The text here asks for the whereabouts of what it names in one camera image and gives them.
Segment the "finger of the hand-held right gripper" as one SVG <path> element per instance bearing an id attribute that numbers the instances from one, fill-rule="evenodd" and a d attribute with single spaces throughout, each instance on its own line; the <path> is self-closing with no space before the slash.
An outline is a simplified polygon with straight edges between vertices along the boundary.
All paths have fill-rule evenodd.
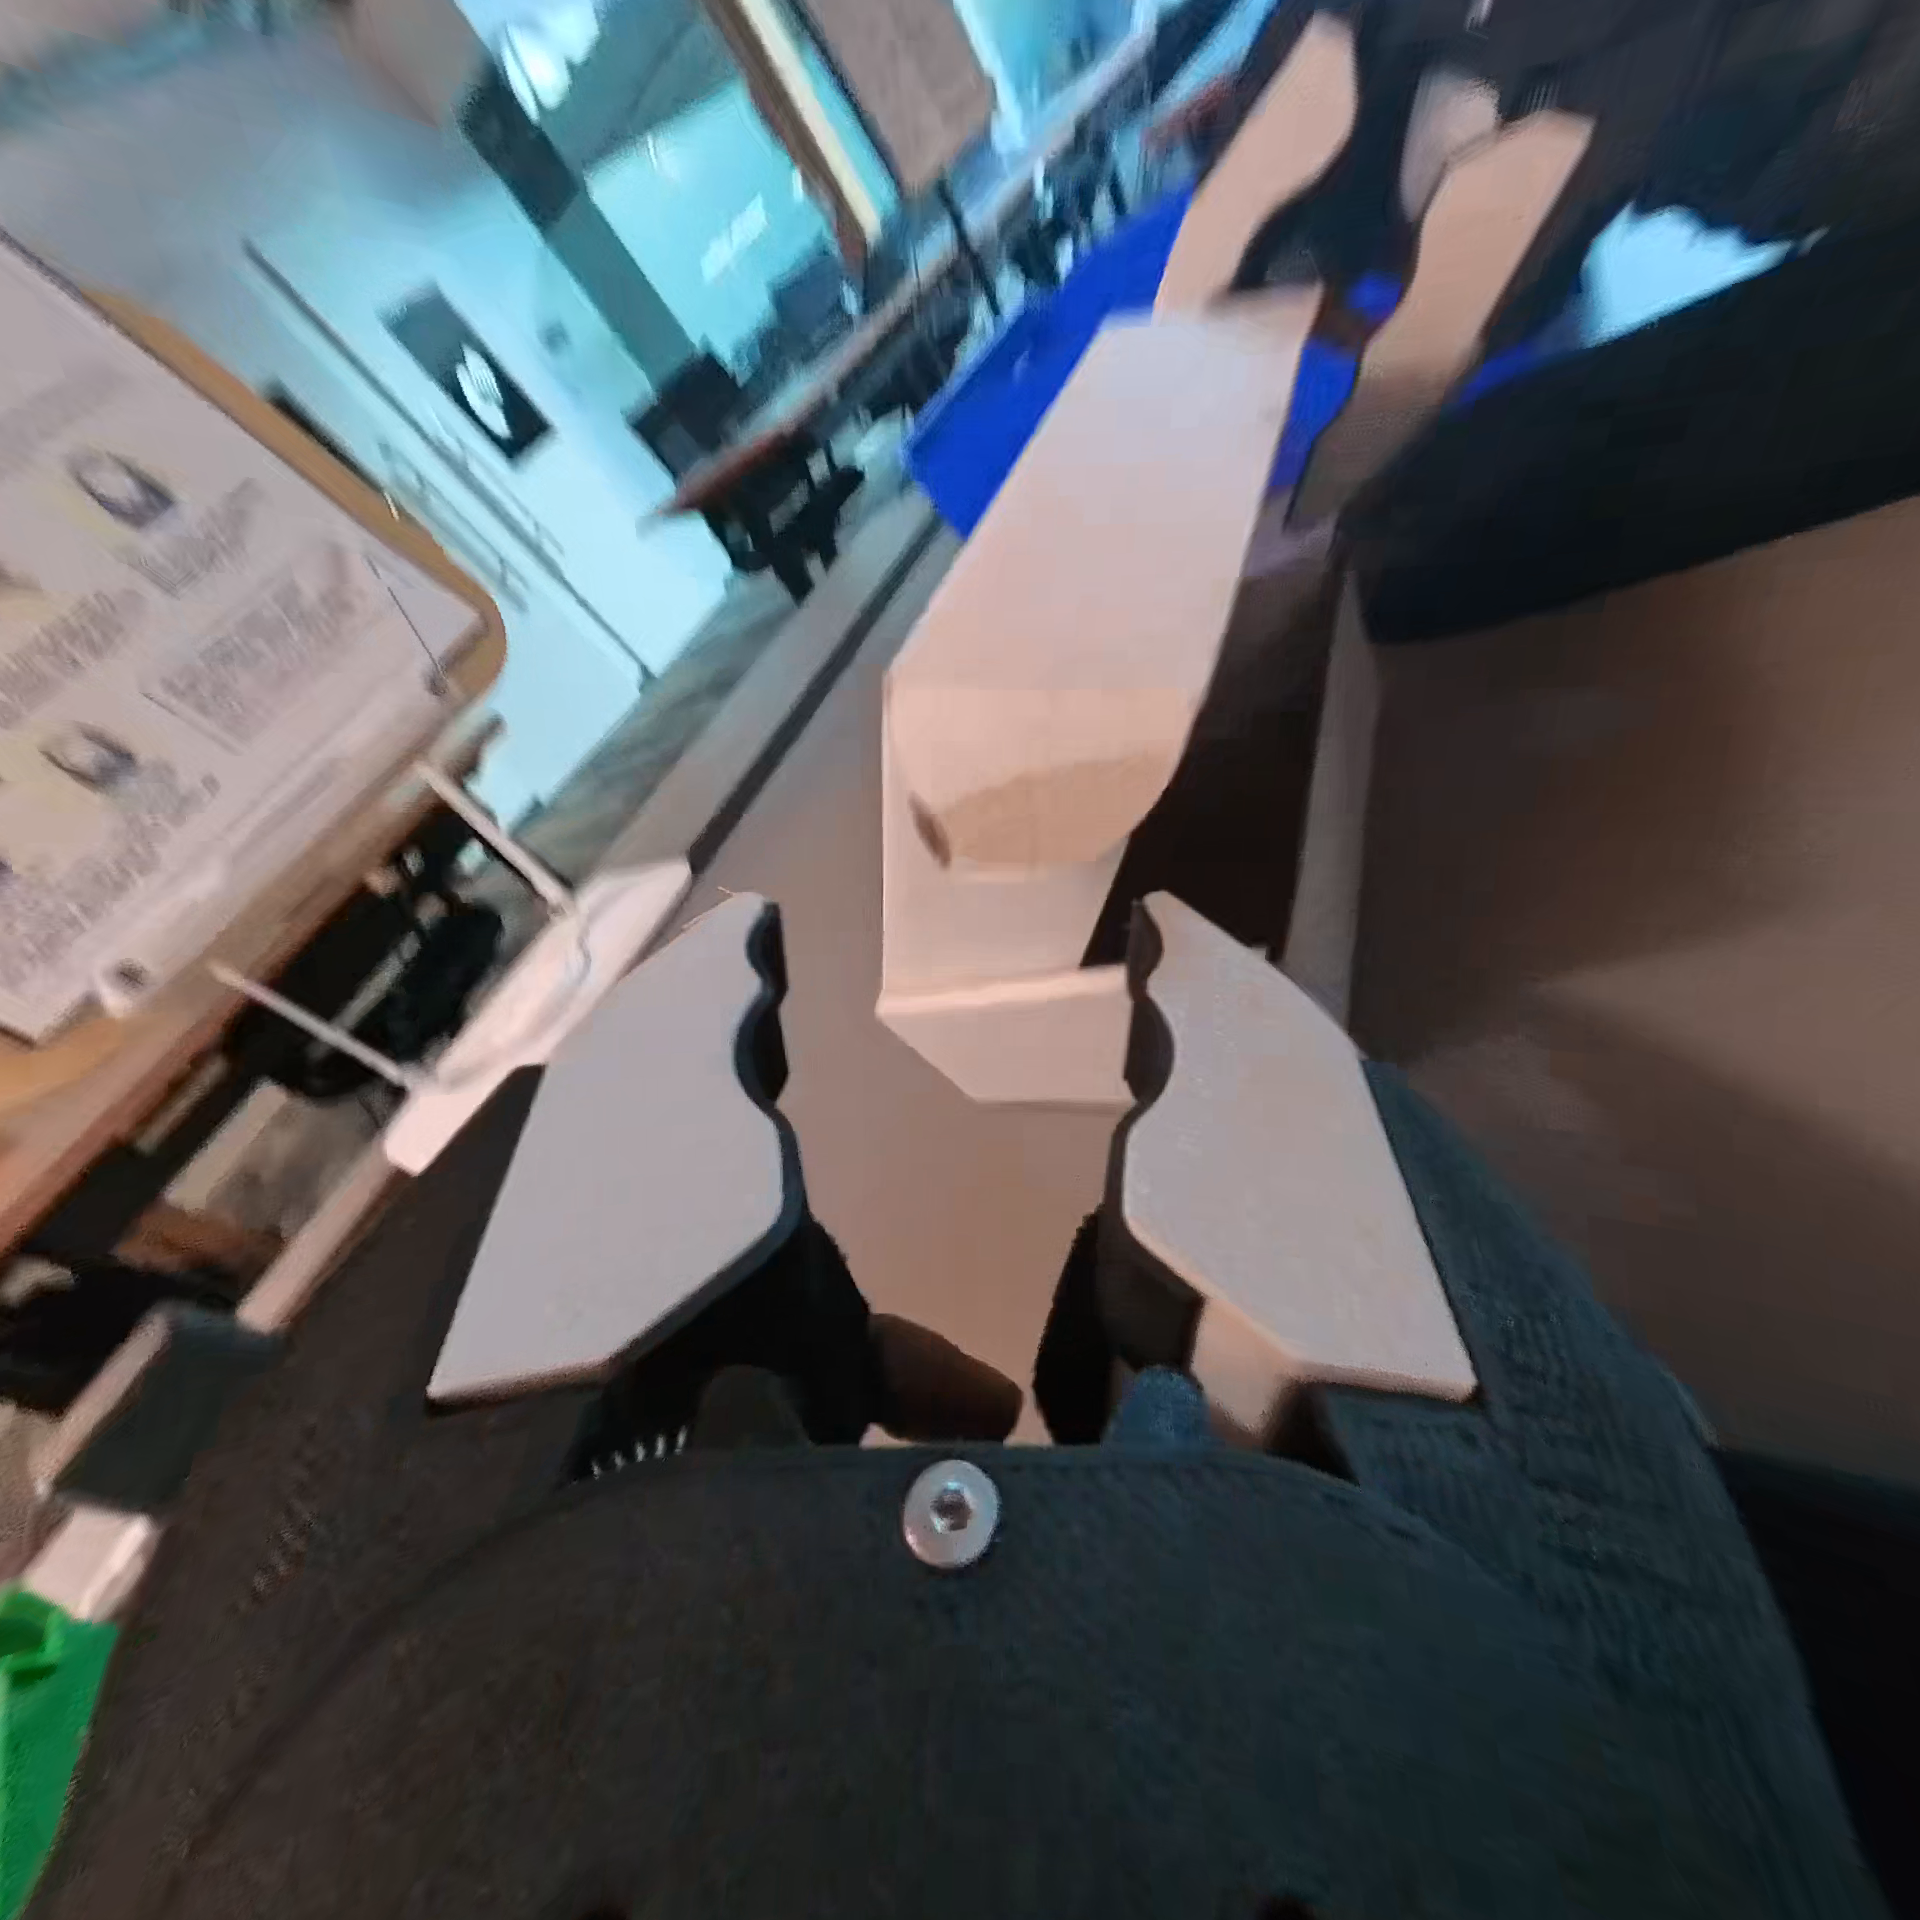
<path id="1" fill-rule="evenodd" d="M 1302 469 L 1306 522 L 1344 510 L 1470 376 L 1593 132 L 1593 119 L 1541 109 L 1446 162 L 1417 224 L 1404 298 L 1362 352 L 1353 394 Z"/>
<path id="2" fill-rule="evenodd" d="M 1266 222 L 1306 196 L 1340 157 L 1355 125 L 1353 26 L 1313 13 L 1253 109 L 1194 188 L 1172 236 L 1154 318 L 1222 298 Z"/>

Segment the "dark grey charging case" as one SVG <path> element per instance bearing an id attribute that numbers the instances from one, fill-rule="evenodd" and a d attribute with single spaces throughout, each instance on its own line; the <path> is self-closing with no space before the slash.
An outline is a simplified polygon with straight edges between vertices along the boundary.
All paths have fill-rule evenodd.
<path id="1" fill-rule="evenodd" d="M 166 1513 L 228 1402 L 283 1349 L 244 1314 L 166 1304 L 148 1312 L 33 1454 L 43 1506 Z"/>

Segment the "grey desk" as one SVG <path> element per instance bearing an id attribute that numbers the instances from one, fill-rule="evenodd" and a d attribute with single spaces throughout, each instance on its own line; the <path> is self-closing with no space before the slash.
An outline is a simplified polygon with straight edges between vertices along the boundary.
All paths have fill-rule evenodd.
<path id="1" fill-rule="evenodd" d="M 1721 1448 L 1916 1481 L 1916 500 L 1498 630 L 1375 645 L 1333 547 L 1226 642 L 1163 804 L 1203 804 L 1157 877 L 1126 863 L 1083 965 L 1121 970 L 1169 893 L 1259 949 L 1355 1042 L 1384 1120 L 1414 1095 Z M 681 1413 L 610 1413 L 641 1367 L 730 1333 L 814 1367 L 867 1433 L 870 1314 L 946 1335 L 1040 1402 L 1079 1239 L 1107 1270 L 1133 1109 L 977 1106 L 876 1021 L 879 695 L 854 664 L 671 934 L 779 908 L 786 1091 L 805 1212 L 740 1286 L 606 1386 L 430 1407 L 424 1383 L 529 1116 L 489 1100 L 324 1274 L 243 1314 L 283 1339 L 182 1484 L 321 1540 L 327 1472 L 373 1524 L 408 1475 L 500 1441 L 534 1485 L 596 1417 L 672 1451 Z"/>

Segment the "white cardboard mailer box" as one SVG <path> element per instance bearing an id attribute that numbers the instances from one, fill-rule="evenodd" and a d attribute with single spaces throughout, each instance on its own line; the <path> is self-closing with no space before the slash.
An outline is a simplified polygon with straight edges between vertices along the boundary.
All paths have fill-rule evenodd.
<path id="1" fill-rule="evenodd" d="M 1107 326 L 885 671 L 876 1021 L 977 1106 L 1117 1109 L 1083 953 L 1204 704 L 1318 296 Z"/>

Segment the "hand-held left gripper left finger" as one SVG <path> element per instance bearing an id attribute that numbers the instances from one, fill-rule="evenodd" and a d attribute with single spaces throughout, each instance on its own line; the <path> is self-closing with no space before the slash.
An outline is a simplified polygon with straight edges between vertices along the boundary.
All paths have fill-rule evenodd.
<path id="1" fill-rule="evenodd" d="M 779 908 L 721 902 L 647 956 L 541 1073 L 430 1407 L 606 1386 L 798 1231 Z"/>

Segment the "blue plastic bin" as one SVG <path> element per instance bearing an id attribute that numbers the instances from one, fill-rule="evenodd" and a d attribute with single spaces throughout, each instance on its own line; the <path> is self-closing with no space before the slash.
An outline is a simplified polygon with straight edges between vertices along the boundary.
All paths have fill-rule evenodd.
<path id="1" fill-rule="evenodd" d="M 1102 326 L 1141 317 L 1151 305 L 1191 197 L 1194 187 L 1166 188 L 1120 222 L 1068 270 L 1059 289 L 1024 302 L 909 428 L 903 468 L 960 538 L 969 538 L 994 503 Z M 1384 323 L 1401 293 L 1390 274 L 1365 274 L 1353 305 L 1370 323 Z M 1548 332 L 1535 332 L 1520 346 L 1479 360 L 1457 401 L 1565 352 L 1572 349 Z M 1306 342 L 1266 493 L 1296 484 L 1313 440 L 1346 406 L 1353 385 L 1355 352 Z"/>

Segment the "green plastic bin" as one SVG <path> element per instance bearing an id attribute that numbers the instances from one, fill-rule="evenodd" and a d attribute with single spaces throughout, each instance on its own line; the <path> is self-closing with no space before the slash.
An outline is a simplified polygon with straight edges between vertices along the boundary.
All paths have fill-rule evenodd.
<path id="1" fill-rule="evenodd" d="M 52 1856 L 114 1642 L 113 1623 L 3 1586 L 3 1916 Z"/>

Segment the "person's left hand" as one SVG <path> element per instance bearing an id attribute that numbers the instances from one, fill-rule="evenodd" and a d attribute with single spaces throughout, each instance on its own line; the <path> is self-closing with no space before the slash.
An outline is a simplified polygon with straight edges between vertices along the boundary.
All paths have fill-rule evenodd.
<path id="1" fill-rule="evenodd" d="M 867 1428 L 885 1439 L 931 1444 L 1005 1444 L 1022 1417 L 1022 1386 L 969 1357 L 946 1335 L 870 1314 Z"/>

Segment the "whiteboard on stand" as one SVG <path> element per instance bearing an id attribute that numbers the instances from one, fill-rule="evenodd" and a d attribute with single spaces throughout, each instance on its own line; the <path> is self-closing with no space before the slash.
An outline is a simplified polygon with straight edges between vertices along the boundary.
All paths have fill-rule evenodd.
<path id="1" fill-rule="evenodd" d="M 994 82 L 953 2 L 798 8 L 903 197 L 937 188 L 990 132 Z"/>

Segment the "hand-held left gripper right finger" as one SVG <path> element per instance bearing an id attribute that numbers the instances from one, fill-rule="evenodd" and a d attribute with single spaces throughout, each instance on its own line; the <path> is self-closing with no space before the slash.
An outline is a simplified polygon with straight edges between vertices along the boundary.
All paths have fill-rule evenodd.
<path id="1" fill-rule="evenodd" d="M 1117 1348 L 1179 1367 L 1235 1444 L 1353 1389 L 1467 1407 L 1476 1370 L 1346 1030 L 1154 893 L 1127 943 L 1133 1095 L 1107 1178 Z"/>

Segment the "wood-topped office desk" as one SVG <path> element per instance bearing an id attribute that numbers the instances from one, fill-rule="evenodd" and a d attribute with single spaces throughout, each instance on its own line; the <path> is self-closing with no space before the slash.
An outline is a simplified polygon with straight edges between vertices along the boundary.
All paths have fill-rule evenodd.
<path id="1" fill-rule="evenodd" d="M 842 516 L 863 487 L 842 440 L 856 426 L 915 419 L 981 332 L 1059 281 L 1098 205 L 1127 208 L 1117 147 L 1151 97 L 1149 61 L 1111 60 L 1048 109 L 1028 146 L 983 153 L 974 196 L 941 184 L 882 227 L 864 270 L 811 265 L 779 284 L 761 346 L 798 349 L 799 318 L 825 335 L 761 394 L 714 355 L 672 376 L 636 419 L 672 473 L 653 515 L 703 522 L 736 574 L 804 603 L 835 562 Z"/>

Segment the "black sign with round logo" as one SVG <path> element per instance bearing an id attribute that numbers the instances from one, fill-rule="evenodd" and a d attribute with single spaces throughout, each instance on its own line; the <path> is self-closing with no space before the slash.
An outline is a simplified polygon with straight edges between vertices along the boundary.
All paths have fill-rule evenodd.
<path id="1" fill-rule="evenodd" d="M 390 307 L 380 323 L 500 457 L 517 463 L 548 440 L 553 423 L 545 414 L 441 289 L 413 293 Z"/>
<path id="2" fill-rule="evenodd" d="M 545 119 L 520 35 L 504 26 L 488 42 L 488 66 L 457 109 L 457 129 L 541 236 L 548 236 L 585 193 L 585 162 L 566 153 Z"/>

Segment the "printed instruction sheet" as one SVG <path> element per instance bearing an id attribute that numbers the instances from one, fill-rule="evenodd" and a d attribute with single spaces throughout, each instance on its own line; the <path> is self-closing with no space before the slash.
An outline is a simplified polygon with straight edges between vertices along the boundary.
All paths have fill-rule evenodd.
<path id="1" fill-rule="evenodd" d="M 3 1030 L 157 998 L 492 685 L 504 630 L 256 397 L 3 239 Z"/>

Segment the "white-based document stand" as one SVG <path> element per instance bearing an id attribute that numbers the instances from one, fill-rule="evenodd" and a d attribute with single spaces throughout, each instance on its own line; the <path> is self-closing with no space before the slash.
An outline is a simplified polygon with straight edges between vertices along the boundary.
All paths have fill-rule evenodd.
<path id="1" fill-rule="evenodd" d="M 141 311 L 105 296 L 79 293 L 95 298 L 113 318 L 122 318 L 135 339 L 157 349 L 169 364 L 187 372 L 213 372 L 216 388 L 244 388 L 187 336 Z M 244 406 L 247 414 L 256 408 L 268 406 L 260 400 Z M 324 453 L 318 463 L 321 473 L 350 473 Z M 411 541 L 433 547 L 448 571 L 492 603 L 430 534 L 411 522 L 393 503 L 386 504 L 411 527 Z M 501 637 L 497 680 L 509 664 L 504 620 Z M 656 866 L 571 887 L 553 869 L 541 866 L 509 831 L 492 824 L 470 801 L 464 779 L 477 757 L 485 757 L 492 733 L 488 705 L 492 704 L 497 680 L 480 699 L 451 720 L 429 754 L 411 761 L 384 798 L 361 809 L 321 847 L 312 874 L 302 874 L 283 893 L 263 902 L 161 986 L 157 998 L 135 1007 L 127 1020 L 89 1017 L 57 1036 L 57 1042 L 39 1048 L 3 1035 L 3 1213 L 11 1218 L 11 1234 L 24 1234 L 27 1213 L 43 1212 L 108 1145 L 127 1141 L 189 1076 L 197 1057 L 210 1052 L 213 1041 L 235 1020 L 243 1005 L 281 1014 L 296 1029 L 305 1029 L 321 1042 L 334 1042 L 348 1061 L 370 1066 L 379 1078 L 402 1091 L 413 1141 L 390 1148 L 390 1157 L 405 1169 L 418 1169 L 451 1138 L 488 1083 L 501 1073 L 545 1057 L 563 1030 L 585 1020 L 591 998 L 602 995 L 616 971 L 637 956 L 641 945 L 662 924 L 665 909 L 684 893 L 684 869 Z M 265 986 L 265 974 L 293 961 L 361 880 L 395 853 L 395 844 L 430 804 L 445 804 L 457 821 L 472 826 L 501 857 L 531 890 L 534 902 L 541 902 L 545 924 L 520 974 L 492 998 L 492 1007 L 438 1063 L 418 1069 L 395 1061 L 390 1048 L 358 1042 L 343 1030 L 343 1020 L 321 1020 L 296 1007 L 287 989 Z"/>

